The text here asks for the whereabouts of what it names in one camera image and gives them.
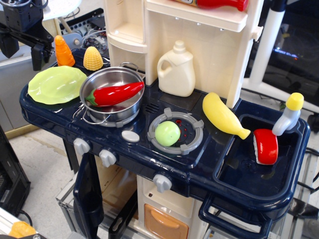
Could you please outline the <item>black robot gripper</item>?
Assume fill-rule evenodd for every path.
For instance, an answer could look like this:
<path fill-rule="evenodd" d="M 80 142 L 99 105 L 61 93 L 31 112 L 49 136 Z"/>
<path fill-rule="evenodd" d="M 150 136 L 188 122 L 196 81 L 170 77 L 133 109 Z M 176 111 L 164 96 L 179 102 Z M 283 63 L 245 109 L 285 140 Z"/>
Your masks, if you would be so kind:
<path fill-rule="evenodd" d="M 53 36 L 43 27 L 47 0 L 2 0 L 0 5 L 0 49 L 11 58 L 18 50 L 18 41 L 31 48 L 32 66 L 40 71 L 49 62 L 54 48 Z"/>

